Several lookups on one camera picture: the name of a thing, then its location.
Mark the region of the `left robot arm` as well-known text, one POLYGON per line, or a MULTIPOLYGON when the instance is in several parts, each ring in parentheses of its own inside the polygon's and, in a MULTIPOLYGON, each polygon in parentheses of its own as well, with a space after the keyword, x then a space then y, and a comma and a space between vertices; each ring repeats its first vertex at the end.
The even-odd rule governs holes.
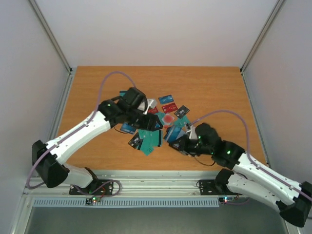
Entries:
POLYGON ((46 143, 41 140, 32 145, 32 165, 43 184, 54 188, 62 183, 76 185, 87 194, 98 189, 98 178, 89 168, 67 164, 67 160, 82 146, 114 128, 127 123, 139 130, 158 131, 162 129, 159 117, 149 113, 157 101, 146 98, 135 87, 129 88, 123 96, 103 101, 81 123, 63 135, 46 143))

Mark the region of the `blue card bottom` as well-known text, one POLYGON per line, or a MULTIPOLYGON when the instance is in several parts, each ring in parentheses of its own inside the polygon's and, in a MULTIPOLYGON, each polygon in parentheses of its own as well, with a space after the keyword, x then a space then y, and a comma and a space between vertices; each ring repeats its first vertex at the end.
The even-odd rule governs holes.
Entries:
POLYGON ((175 141, 176 139, 178 139, 181 130, 182 128, 176 125, 168 127, 166 130, 166 135, 164 136, 164 140, 168 143, 175 141))

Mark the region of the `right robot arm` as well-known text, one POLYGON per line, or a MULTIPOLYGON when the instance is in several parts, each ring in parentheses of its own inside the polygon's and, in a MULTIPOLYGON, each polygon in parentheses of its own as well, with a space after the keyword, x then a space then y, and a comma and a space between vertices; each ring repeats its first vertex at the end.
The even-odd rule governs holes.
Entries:
POLYGON ((291 180, 265 166, 237 144, 222 140, 209 124, 190 125, 178 140, 178 150, 190 156, 211 155, 223 169, 215 177, 220 193, 248 196, 279 212, 288 223, 303 228, 312 208, 312 185, 291 180))

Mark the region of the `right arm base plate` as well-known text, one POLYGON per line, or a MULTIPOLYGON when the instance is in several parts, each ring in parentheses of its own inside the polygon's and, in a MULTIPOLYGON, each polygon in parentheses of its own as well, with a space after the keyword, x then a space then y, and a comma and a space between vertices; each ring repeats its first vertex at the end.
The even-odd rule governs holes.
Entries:
POLYGON ((198 180, 196 186, 199 188, 200 195, 225 195, 225 191, 217 187, 213 179, 198 180))

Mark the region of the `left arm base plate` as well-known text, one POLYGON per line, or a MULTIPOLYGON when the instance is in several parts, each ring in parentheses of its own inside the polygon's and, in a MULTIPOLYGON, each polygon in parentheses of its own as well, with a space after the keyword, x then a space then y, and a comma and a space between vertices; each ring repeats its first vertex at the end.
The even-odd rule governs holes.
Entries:
POLYGON ((71 185, 69 195, 112 195, 116 183, 108 179, 99 179, 97 184, 90 184, 86 188, 71 185))

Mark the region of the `navy blue card holder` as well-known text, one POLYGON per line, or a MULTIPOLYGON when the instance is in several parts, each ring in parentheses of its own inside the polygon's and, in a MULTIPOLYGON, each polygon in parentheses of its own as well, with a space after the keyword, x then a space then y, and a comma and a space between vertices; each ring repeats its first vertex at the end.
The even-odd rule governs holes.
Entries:
POLYGON ((168 143, 169 147, 175 149, 183 155, 188 155, 188 153, 184 151, 183 147, 181 146, 187 137, 188 134, 182 129, 181 126, 172 125, 171 127, 167 128, 163 139, 168 143))

